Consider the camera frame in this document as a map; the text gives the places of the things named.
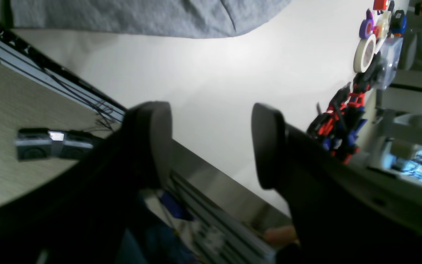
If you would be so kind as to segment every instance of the gray fabric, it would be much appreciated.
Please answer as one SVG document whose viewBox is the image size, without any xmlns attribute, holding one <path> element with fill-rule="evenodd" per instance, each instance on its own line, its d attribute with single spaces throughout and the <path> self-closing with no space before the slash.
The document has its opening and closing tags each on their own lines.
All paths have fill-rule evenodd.
<svg viewBox="0 0 422 264">
<path fill-rule="evenodd" d="M 206 39 L 243 35 L 291 0 L 12 0 L 15 28 Z"/>
</svg>

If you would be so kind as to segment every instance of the white surface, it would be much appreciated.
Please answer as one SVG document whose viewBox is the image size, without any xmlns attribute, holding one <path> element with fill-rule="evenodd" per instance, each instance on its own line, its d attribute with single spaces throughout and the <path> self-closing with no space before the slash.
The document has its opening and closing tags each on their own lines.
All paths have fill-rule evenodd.
<svg viewBox="0 0 422 264">
<path fill-rule="evenodd" d="M 67 30 L 16 33 L 119 103 L 167 100 L 174 139 L 288 213 L 256 178 L 251 141 L 255 102 L 280 109 L 305 130 L 352 81 L 359 27 L 373 0 L 294 0 L 240 37 L 190 40 Z M 408 0 L 396 0 L 405 9 Z"/>
</svg>

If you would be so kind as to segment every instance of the plastic container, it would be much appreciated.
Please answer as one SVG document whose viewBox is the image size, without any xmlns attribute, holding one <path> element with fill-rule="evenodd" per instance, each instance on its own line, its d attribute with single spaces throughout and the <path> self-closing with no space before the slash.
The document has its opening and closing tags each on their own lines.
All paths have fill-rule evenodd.
<svg viewBox="0 0 422 264">
<path fill-rule="evenodd" d="M 382 71 L 378 75 L 375 89 L 387 89 L 397 74 L 398 61 L 400 60 L 402 37 L 387 38 L 380 49 Z"/>
</svg>

